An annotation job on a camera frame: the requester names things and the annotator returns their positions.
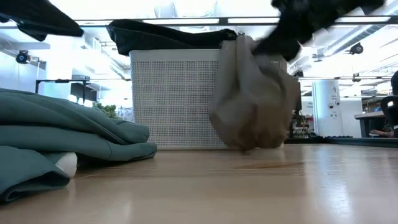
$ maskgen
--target white mesh bin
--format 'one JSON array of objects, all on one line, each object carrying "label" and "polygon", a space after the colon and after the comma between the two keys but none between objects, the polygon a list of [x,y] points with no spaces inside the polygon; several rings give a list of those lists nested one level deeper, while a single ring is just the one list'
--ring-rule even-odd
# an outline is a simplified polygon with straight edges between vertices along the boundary
[{"label": "white mesh bin", "polygon": [[218,51],[130,52],[134,122],[149,127],[159,149],[225,147],[208,119]]}]

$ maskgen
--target green fabric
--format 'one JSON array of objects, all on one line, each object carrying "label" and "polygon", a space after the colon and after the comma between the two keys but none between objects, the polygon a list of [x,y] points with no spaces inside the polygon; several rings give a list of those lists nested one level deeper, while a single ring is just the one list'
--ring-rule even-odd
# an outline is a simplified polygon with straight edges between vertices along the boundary
[{"label": "green fabric", "polygon": [[0,201],[66,186],[67,175],[55,166],[65,152],[136,161],[157,150],[146,126],[24,91],[0,88],[0,123]]},{"label": "green fabric", "polygon": [[59,189],[69,180],[54,162],[36,151],[0,146],[0,202],[10,202],[32,192]]}]

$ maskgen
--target white column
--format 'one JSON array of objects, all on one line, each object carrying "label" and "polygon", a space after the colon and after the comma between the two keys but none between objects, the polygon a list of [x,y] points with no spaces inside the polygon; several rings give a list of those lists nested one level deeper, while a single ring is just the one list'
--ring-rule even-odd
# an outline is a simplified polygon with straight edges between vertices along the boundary
[{"label": "white column", "polygon": [[[74,39],[71,37],[53,37],[50,50],[45,58],[45,76],[39,79],[57,80],[72,79],[73,61],[75,53]],[[39,94],[51,96],[54,98],[67,99],[70,95],[70,83],[49,83],[41,82],[39,85]]]},{"label": "white column", "polygon": [[338,80],[319,80],[312,84],[315,132],[320,136],[342,136]]}]

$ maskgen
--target falling cloth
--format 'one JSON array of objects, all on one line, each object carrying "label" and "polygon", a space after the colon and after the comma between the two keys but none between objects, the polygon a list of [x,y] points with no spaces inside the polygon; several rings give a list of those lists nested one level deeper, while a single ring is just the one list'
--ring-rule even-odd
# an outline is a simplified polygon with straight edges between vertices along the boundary
[{"label": "falling cloth", "polygon": [[300,84],[276,63],[284,62],[282,57],[253,56],[255,47],[243,35],[223,42],[210,105],[220,139],[243,151],[279,147],[300,98]]}]

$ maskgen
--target desk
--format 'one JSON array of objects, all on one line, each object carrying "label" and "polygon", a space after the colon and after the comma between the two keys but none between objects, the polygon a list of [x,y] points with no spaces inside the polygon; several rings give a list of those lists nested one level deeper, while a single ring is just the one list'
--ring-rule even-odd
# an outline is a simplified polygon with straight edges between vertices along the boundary
[{"label": "desk", "polygon": [[365,113],[365,114],[357,114],[354,115],[355,119],[358,119],[359,122],[361,123],[361,135],[362,138],[369,138],[369,120],[370,119],[384,119],[384,113],[383,111],[377,111],[377,112],[370,112],[370,113]]},{"label": "desk", "polygon": [[[393,223],[397,156],[396,149],[329,144],[285,145],[245,156],[159,150],[156,159],[78,168],[65,189],[2,205],[0,222],[369,224],[378,214],[378,223]],[[336,187],[340,183],[344,188]],[[332,215],[331,208],[338,212]]]}]

